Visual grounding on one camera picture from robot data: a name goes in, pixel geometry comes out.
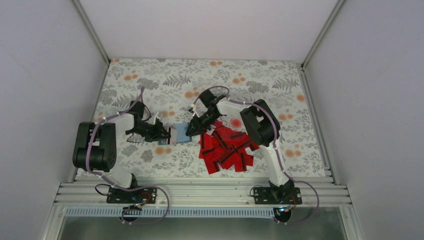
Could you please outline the teal card holder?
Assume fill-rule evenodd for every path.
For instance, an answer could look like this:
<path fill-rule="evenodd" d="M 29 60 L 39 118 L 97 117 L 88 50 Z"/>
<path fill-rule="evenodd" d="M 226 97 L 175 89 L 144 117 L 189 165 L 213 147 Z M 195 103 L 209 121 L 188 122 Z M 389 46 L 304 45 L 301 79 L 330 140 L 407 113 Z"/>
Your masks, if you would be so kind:
<path fill-rule="evenodd" d="M 167 139 L 159 140 L 158 144 L 176 146 L 177 144 L 191 142 L 192 137 L 186 135 L 188 125 L 188 122 L 165 125 L 164 128 L 170 134 L 170 137 Z"/>

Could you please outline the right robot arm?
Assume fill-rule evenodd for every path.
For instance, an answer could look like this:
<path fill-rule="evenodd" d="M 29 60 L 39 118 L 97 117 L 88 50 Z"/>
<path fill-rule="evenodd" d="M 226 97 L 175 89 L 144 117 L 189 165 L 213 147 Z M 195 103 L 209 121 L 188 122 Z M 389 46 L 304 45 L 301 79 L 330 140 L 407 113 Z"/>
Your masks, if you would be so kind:
<path fill-rule="evenodd" d="M 295 188 L 293 179 L 285 170 L 280 149 L 280 124 L 268 104 L 259 99 L 245 102 L 230 99 L 228 95 L 215 96 L 209 89 L 199 95 L 206 112 L 199 115 L 192 104 L 192 119 L 186 135 L 193 137 L 205 134 L 207 129 L 221 116 L 238 117 L 250 139 L 259 146 L 268 167 L 270 195 L 274 202 L 284 203 Z"/>

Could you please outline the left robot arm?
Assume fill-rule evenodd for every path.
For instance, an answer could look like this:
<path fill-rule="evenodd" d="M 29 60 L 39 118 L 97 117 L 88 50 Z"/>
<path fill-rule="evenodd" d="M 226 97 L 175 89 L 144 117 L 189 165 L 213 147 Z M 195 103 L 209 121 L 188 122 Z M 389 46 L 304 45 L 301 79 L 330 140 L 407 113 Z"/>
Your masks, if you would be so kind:
<path fill-rule="evenodd" d="M 145 108 L 143 102 L 131 101 L 128 109 L 98 123 L 81 122 L 72 154 L 75 168 L 96 175 L 119 189 L 119 196 L 128 203 L 139 197 L 140 190 L 134 174 L 116 164 L 117 137 L 137 134 L 149 143 L 171 138 L 170 131 L 157 117 L 152 123 L 144 118 Z"/>

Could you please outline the white card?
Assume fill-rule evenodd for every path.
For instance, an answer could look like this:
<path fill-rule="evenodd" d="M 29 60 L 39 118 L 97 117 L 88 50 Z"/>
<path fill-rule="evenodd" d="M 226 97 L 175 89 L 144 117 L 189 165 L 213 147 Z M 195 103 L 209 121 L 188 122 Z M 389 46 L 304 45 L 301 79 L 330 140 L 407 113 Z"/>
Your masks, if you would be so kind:
<path fill-rule="evenodd" d="M 178 131 L 172 126 L 168 127 L 169 137 L 167 139 L 167 144 L 175 146 L 177 144 Z"/>

